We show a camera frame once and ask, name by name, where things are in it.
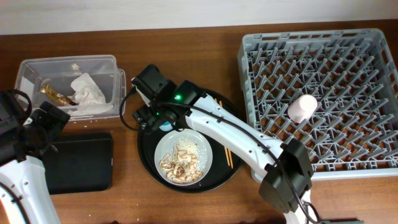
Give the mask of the light blue plastic cup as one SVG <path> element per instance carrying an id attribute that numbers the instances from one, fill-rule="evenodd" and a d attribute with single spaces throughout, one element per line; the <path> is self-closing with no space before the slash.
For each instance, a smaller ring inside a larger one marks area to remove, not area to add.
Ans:
<path id="1" fill-rule="evenodd" d="M 168 121 L 166 121 L 164 124 L 162 124 L 159 129 L 165 132 L 169 132 L 171 130 L 173 130 L 175 127 L 175 123 L 170 123 Z"/>

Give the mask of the white napkin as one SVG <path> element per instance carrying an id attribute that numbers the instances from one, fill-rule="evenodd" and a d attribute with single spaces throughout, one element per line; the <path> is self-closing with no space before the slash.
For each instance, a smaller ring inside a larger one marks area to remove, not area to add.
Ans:
<path id="1" fill-rule="evenodd" d="M 71 116 L 101 114 L 113 109 L 113 105 L 106 103 L 103 92 L 88 73 L 80 75 L 70 86 L 75 93 L 69 98 L 78 104 L 76 110 L 68 111 Z"/>

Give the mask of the wooden chopstick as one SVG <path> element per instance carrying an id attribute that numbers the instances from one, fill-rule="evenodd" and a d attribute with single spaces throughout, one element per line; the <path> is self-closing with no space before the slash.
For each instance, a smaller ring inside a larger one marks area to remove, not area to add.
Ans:
<path id="1" fill-rule="evenodd" d="M 223 107 L 221 100 L 218 100 L 217 98 L 214 98 L 214 100 L 216 101 L 216 103 L 218 103 L 221 106 L 221 108 Z M 233 168 L 233 165 L 231 165 L 231 157 L 230 157 L 229 149 L 225 146 L 224 146 L 224 152 L 225 152 L 225 156 L 226 156 L 226 160 L 227 160 L 227 165 L 230 168 Z"/>
<path id="2" fill-rule="evenodd" d="M 231 169 L 233 169 L 234 167 L 233 167 L 233 159 L 232 159 L 231 151 L 227 147 L 224 148 L 224 151 L 226 154 L 227 164 Z"/>

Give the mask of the pink plastic cup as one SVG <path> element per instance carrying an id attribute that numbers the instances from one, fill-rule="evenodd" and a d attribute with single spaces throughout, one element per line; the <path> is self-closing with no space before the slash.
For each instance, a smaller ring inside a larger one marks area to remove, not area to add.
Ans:
<path id="1" fill-rule="evenodd" d="M 287 110 L 289 118 L 295 123 L 309 119 L 318 106 L 317 99 L 312 95 L 302 95 L 297 98 Z"/>

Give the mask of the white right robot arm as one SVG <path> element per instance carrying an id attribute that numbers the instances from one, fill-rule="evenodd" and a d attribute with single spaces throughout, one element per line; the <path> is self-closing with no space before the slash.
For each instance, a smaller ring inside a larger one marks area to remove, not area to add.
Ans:
<path id="1" fill-rule="evenodd" d="M 157 129 L 165 120 L 205 134 L 246 162 L 259 176 L 260 196 L 282 212 L 287 223 L 321 223 L 310 202 L 313 169 L 307 148 L 296 139 L 288 143 L 252 128 L 221 107 L 205 89 L 185 80 L 176 85 L 148 65 L 132 78 L 132 92 L 145 101 L 149 116 L 144 130 Z"/>

